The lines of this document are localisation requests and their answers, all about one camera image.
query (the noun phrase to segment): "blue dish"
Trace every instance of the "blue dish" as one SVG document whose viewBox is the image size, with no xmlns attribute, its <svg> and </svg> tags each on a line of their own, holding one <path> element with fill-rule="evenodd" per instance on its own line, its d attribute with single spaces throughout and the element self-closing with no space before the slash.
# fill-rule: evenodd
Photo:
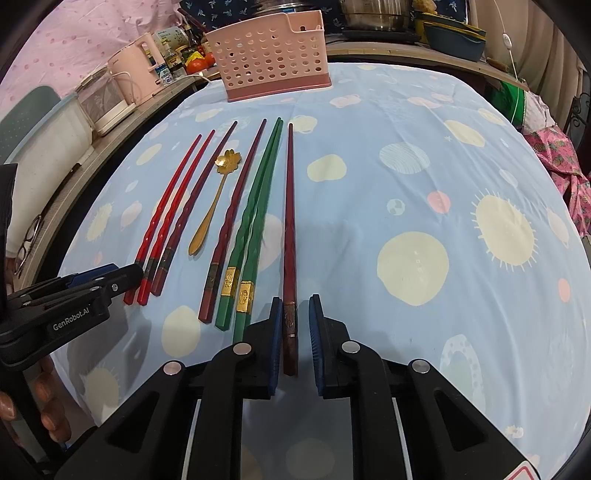
<svg viewBox="0 0 591 480">
<path fill-rule="evenodd" d="M 479 61 L 484 53 L 486 40 L 466 32 L 425 24 L 425 35 L 433 50 L 464 60 Z"/>
</svg>

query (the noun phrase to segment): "tablecloth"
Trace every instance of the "tablecloth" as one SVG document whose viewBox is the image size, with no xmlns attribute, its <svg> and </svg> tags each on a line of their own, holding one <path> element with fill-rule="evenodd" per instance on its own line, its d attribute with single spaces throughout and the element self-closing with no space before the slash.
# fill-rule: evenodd
<svg viewBox="0 0 591 480">
<path fill-rule="evenodd" d="M 560 194 L 523 137 L 460 80 L 355 63 L 330 64 L 330 77 L 332 87 L 234 103 L 221 82 L 191 95 L 108 181 L 61 273 L 132 263 L 196 135 L 216 129 L 209 158 L 237 120 L 227 148 L 246 156 L 267 118 L 233 239 L 280 116 L 295 130 L 300 376 L 281 377 L 272 401 L 245 403 L 242 478 L 352 478 L 349 403 L 323 401 L 314 385 L 307 327 L 314 293 L 325 315 L 384 358 L 435 365 L 550 478 L 576 447 L 591 406 L 591 271 Z M 266 318 L 282 292 L 286 142 L 284 131 L 253 321 Z M 204 248 L 190 258 L 220 182 L 210 175 L 162 296 L 146 307 L 115 299 L 108 321 L 54 355 L 99 424 L 163 363 L 207 361 L 232 343 L 232 329 L 204 325 L 196 312 L 237 179 L 230 176 Z"/>
</svg>

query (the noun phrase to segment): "human hand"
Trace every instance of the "human hand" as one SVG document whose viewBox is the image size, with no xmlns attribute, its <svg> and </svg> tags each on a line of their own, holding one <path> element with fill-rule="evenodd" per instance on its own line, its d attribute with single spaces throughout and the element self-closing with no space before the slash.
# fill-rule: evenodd
<svg viewBox="0 0 591 480">
<path fill-rule="evenodd" d="M 66 418 L 64 405 L 56 398 L 56 381 L 51 376 L 53 372 L 53 360 L 47 356 L 41 359 L 40 365 L 42 373 L 33 382 L 33 389 L 35 395 L 45 404 L 41 411 L 41 422 L 49 430 L 49 436 L 52 440 L 63 443 L 70 439 L 72 430 Z M 5 421 L 12 421 L 16 417 L 17 411 L 12 399 L 5 393 L 0 392 L 0 418 Z M 22 447 L 14 431 L 12 429 L 9 429 L 9 431 L 14 441 Z"/>
<path fill-rule="evenodd" d="M 14 267 L 16 258 L 6 257 L 4 264 L 4 284 L 6 287 L 10 286 L 11 292 L 14 291 Z"/>
</svg>

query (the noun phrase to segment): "green chopstick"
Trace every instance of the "green chopstick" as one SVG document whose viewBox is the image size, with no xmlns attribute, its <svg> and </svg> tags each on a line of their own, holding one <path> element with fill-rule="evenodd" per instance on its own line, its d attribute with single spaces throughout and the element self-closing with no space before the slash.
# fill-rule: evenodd
<svg viewBox="0 0 591 480">
<path fill-rule="evenodd" d="M 246 263 L 244 263 L 242 281 L 240 282 L 240 288 L 238 289 L 236 321 L 234 322 L 234 343 L 242 342 L 244 329 L 251 323 L 252 301 L 255 296 L 255 283 L 259 255 L 261 253 L 262 233 L 265 229 L 265 215 L 267 214 L 269 194 L 271 193 L 271 183 L 273 181 L 273 170 L 275 169 L 275 161 L 277 160 L 277 151 L 279 150 L 280 141 L 281 128 L 274 139 L 271 158 L 265 169 L 265 177 L 263 178 L 261 185 L 261 194 L 259 195 L 256 204 L 256 217 L 252 223 L 251 238 L 248 242 L 248 254 L 246 256 Z"/>
<path fill-rule="evenodd" d="M 234 299 L 236 297 L 236 289 L 238 288 L 240 279 L 240 269 L 242 268 L 242 262 L 244 260 L 244 252 L 246 248 L 246 242 L 248 240 L 248 234 L 251 229 L 252 219 L 255 216 L 256 203 L 261 191 L 261 184 L 265 176 L 265 171 L 271 156 L 271 151 L 275 143 L 275 137 L 277 136 L 278 132 L 280 133 L 280 125 L 282 125 L 282 123 L 283 121 L 281 118 L 278 118 L 275 122 L 275 127 L 273 127 L 267 147 L 265 148 L 265 152 L 261 158 L 261 164 L 256 171 L 256 176 L 252 183 L 251 192 L 248 195 L 248 201 L 242 214 L 240 228 L 236 233 L 236 244 L 234 245 L 234 249 L 230 255 L 230 260 L 228 260 L 226 276 L 224 278 L 222 292 L 220 294 L 220 303 L 217 308 L 216 327 L 220 330 L 226 331 L 230 328 Z"/>
</svg>

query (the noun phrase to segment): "pink kettle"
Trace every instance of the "pink kettle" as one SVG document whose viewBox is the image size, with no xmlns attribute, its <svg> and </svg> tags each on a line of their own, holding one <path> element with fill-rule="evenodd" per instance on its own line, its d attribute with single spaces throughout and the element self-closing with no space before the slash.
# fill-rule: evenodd
<svg viewBox="0 0 591 480">
<path fill-rule="evenodd" d="M 145 49 L 150 51 L 156 65 L 150 63 Z M 113 55 L 107 65 L 127 103 L 141 105 L 166 86 L 156 73 L 156 68 L 164 63 L 152 34 L 145 33 Z"/>
</svg>

